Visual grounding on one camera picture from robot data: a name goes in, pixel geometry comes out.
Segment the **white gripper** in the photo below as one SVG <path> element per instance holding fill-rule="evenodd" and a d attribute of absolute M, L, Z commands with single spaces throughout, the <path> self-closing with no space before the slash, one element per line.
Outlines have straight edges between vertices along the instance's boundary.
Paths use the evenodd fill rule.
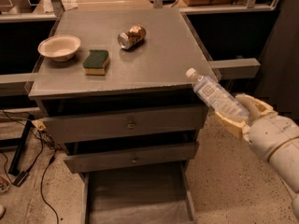
<path fill-rule="evenodd" d="M 245 139 L 251 150 L 263 161 L 269 161 L 273 153 L 287 142 L 299 137 L 299 126 L 266 102 L 245 93 L 235 99 L 250 113 L 249 120 L 239 117 L 227 118 L 216 112 L 217 121 L 224 129 L 238 139 Z"/>

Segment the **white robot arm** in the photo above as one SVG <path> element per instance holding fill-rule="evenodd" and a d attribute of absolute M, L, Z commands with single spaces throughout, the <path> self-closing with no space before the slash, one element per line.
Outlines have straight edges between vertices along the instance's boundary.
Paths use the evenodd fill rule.
<path fill-rule="evenodd" d="M 245 140 L 292 190 L 292 211 L 299 219 L 299 126 L 271 105 L 246 94 L 222 95 L 214 112 L 220 124 Z"/>

